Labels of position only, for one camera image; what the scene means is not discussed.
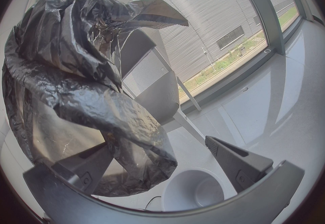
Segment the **grass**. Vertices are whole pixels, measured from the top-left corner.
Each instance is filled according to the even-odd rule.
[[[280,25],[283,26],[286,22],[288,22],[295,14],[297,13],[296,7],[290,8],[286,13],[284,13],[281,17],[279,17]],[[213,68],[211,66],[207,67],[206,69],[202,70],[199,74],[194,76],[193,78],[189,79],[188,81],[184,82],[184,86],[189,90],[193,90],[197,86],[200,86],[202,83],[210,79],[212,76],[217,75],[222,70],[227,68],[236,60],[240,59],[239,56],[241,54],[239,48],[245,46],[246,53],[250,51],[251,47],[256,47],[260,42],[255,42],[255,38],[262,38],[265,39],[265,35],[263,30],[260,31],[257,35],[253,36],[250,39],[244,38],[242,43],[235,46],[232,51],[229,51],[228,54],[224,56],[222,60],[216,61],[213,64]],[[182,97],[185,95],[183,89],[179,86],[178,87],[179,96]]]

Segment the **building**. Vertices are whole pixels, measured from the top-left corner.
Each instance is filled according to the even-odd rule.
[[[189,21],[189,27],[172,26],[145,30],[157,49],[185,82],[221,59],[262,30],[250,0],[164,0]],[[293,0],[271,0],[280,16],[295,5]],[[136,94],[166,73],[154,54],[149,54],[125,80]]]

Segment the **white bucket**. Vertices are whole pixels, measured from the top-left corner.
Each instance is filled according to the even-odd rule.
[[[224,201],[224,191],[208,170],[184,170],[169,180],[161,197],[163,211],[190,210]]]

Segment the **crumpled plastic bag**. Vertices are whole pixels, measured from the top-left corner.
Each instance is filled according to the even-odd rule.
[[[139,27],[187,20],[162,0],[40,0],[5,45],[10,127],[34,164],[102,142],[115,160],[94,194],[129,196],[168,179],[177,161],[161,125],[122,91],[120,51]]]

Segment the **gray chair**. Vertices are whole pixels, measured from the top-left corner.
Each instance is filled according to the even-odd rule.
[[[125,79],[151,51],[163,62],[168,73],[156,80],[138,96],[134,95],[129,88],[128,90],[134,95],[134,100],[148,110],[161,125],[168,123],[174,118],[205,146],[205,136],[180,109],[177,76],[175,72],[173,72],[169,64],[166,63],[157,51],[156,44],[140,29],[132,32],[121,49],[122,79]]]

